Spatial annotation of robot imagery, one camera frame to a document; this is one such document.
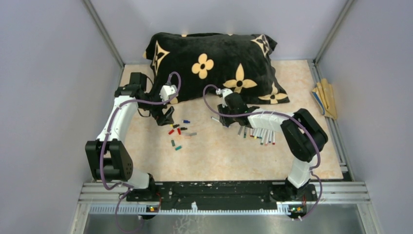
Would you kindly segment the white marker pink cap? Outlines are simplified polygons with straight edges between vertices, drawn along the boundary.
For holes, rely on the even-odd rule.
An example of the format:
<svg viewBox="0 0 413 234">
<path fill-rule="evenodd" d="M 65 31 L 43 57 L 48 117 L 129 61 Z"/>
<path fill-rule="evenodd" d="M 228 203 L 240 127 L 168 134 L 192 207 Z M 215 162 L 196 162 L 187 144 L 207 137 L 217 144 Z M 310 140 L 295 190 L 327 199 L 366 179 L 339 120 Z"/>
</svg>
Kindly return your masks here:
<svg viewBox="0 0 413 234">
<path fill-rule="evenodd" d="M 270 131 L 267 131 L 266 135 L 265 135 L 265 139 L 264 139 L 264 145 L 265 146 L 268 145 L 269 140 L 270 140 Z"/>
</svg>

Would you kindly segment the dark green pen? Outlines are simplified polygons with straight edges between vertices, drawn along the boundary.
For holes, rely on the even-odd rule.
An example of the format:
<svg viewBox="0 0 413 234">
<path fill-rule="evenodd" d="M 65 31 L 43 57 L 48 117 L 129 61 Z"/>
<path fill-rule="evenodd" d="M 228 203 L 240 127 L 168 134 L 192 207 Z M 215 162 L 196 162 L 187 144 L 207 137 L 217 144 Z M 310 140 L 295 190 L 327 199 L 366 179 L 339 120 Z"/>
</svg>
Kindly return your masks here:
<svg viewBox="0 0 413 234">
<path fill-rule="evenodd" d="M 260 139 L 261 139 L 260 144 L 261 144 L 261 145 L 264 145 L 264 140 L 265 140 L 266 132 L 267 132 L 267 130 L 263 130 L 263 131 L 262 131 L 262 134 L 261 134 L 261 136 L 260 136 Z"/>
</svg>

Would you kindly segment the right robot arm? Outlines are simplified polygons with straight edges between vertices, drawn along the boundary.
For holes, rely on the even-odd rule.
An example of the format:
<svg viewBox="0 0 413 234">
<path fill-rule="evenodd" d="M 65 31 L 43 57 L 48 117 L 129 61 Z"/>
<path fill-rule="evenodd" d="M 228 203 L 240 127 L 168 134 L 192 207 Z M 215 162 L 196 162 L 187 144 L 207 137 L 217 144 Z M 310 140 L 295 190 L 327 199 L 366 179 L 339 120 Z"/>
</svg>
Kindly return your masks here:
<svg viewBox="0 0 413 234">
<path fill-rule="evenodd" d="M 311 113 L 299 109 L 292 114 L 264 110 L 258 106 L 248 107 L 241 95 L 229 89 L 218 90 L 222 98 L 218 113 L 224 126 L 238 123 L 257 131 L 267 140 L 275 133 L 285 137 L 290 152 L 295 157 L 287 177 L 286 196 L 298 201 L 305 195 L 304 185 L 310 180 L 313 169 L 320 165 L 320 153 L 328 142 L 328 136 Z"/>
</svg>

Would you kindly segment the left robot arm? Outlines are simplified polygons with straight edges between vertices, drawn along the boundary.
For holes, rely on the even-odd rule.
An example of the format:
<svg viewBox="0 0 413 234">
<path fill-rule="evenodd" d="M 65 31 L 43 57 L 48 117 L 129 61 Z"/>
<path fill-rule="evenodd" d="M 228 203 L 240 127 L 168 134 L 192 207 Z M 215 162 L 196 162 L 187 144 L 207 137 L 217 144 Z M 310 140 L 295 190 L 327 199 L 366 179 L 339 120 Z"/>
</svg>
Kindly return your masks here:
<svg viewBox="0 0 413 234">
<path fill-rule="evenodd" d="M 180 75 L 172 72 L 159 94 L 150 95 L 146 93 L 147 76 L 133 73 L 128 84 L 117 88 L 113 108 L 103 130 L 95 140 L 87 141 L 85 145 L 92 176 L 101 180 L 106 190 L 123 185 L 130 190 L 137 189 L 138 196 L 144 201 L 154 199 L 153 177 L 134 168 L 124 143 L 133 116 L 139 109 L 148 111 L 159 126 L 174 123 L 174 108 L 163 110 L 178 96 L 181 83 Z"/>
</svg>

